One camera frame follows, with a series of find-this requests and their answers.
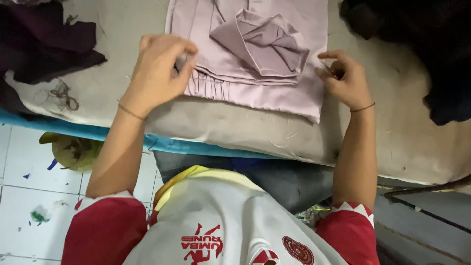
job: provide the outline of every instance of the pink satin garment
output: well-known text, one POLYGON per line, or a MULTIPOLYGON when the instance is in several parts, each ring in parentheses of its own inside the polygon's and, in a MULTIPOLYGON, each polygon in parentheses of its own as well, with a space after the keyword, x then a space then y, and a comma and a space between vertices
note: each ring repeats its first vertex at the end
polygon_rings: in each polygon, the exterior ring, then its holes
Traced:
POLYGON ((171 0, 165 28, 199 48, 185 95, 319 122, 327 0, 171 0))

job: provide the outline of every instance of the green stain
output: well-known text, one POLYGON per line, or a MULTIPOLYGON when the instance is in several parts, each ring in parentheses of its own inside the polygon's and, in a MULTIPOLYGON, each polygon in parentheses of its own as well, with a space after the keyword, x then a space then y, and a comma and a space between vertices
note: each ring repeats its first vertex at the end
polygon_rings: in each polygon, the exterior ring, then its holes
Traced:
POLYGON ((33 210, 31 213, 31 219, 35 222, 39 223, 47 223, 50 219, 46 219, 42 214, 38 213, 38 211, 33 210))

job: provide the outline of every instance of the blue fabric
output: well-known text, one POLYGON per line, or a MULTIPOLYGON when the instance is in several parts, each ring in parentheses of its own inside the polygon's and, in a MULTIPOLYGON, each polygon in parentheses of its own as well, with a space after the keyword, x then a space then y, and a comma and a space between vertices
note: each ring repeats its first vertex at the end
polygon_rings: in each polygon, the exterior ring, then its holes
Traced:
MULTIPOLYGON (((61 133, 87 139, 104 141, 109 128, 83 125, 57 119, 52 122, 28 122, 23 118, 0 109, 0 123, 33 128, 53 133, 61 133)), ((208 155, 218 157, 248 157, 282 159, 267 154, 238 149, 227 149, 214 144, 202 142, 174 140, 168 137, 147 134, 144 138, 144 148, 178 154, 208 155)))

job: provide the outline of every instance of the left hand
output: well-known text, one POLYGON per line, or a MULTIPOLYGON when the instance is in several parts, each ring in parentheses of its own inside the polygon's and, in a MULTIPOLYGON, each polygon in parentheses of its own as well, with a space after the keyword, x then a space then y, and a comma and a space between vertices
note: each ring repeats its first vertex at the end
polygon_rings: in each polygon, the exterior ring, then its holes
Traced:
POLYGON ((156 106, 183 94, 196 65, 197 53, 194 43, 178 36, 142 36, 138 61, 120 103, 132 113, 146 117, 156 106), (175 60, 185 52, 193 57, 173 77, 175 60))

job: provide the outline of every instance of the black fabric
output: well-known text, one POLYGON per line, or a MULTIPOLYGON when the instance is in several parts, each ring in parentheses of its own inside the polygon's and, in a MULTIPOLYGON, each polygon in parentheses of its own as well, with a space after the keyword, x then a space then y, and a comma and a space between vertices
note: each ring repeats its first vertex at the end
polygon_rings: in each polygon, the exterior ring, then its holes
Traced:
POLYGON ((163 183, 194 165, 236 169, 292 214, 305 211, 332 195, 333 168, 328 166, 278 159, 254 159, 256 163, 245 163, 242 166, 240 161, 235 164, 231 157, 163 151, 154 151, 154 157, 163 183))
POLYGON ((427 68, 437 125, 471 118, 471 1, 344 0, 341 16, 369 39, 410 46, 427 68))
MULTIPOLYGON (((64 25, 63 7, 56 1, 32 7, 0 5, 0 77, 13 70, 14 80, 37 84, 106 62, 93 50, 95 30, 93 22, 64 25)), ((40 117, 3 80, 0 96, 0 108, 28 120, 40 117)))

